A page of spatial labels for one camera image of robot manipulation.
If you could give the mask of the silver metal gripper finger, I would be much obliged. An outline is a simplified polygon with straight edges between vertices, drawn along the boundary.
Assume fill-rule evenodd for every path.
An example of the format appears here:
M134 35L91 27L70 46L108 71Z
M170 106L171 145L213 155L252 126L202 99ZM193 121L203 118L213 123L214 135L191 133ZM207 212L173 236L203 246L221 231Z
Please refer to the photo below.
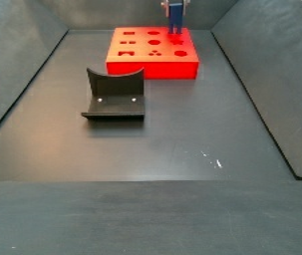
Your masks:
M183 7L182 7L182 13L183 13L183 14L186 13L186 7L187 7L189 3L190 3L190 0L182 0L182 5L183 5Z

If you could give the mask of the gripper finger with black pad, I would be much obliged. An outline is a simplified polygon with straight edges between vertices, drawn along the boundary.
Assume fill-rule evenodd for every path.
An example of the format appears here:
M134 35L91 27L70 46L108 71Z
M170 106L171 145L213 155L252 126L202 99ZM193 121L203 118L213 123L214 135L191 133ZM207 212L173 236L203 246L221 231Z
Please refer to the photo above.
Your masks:
M161 0L161 7L165 10L165 16L169 17L169 0Z

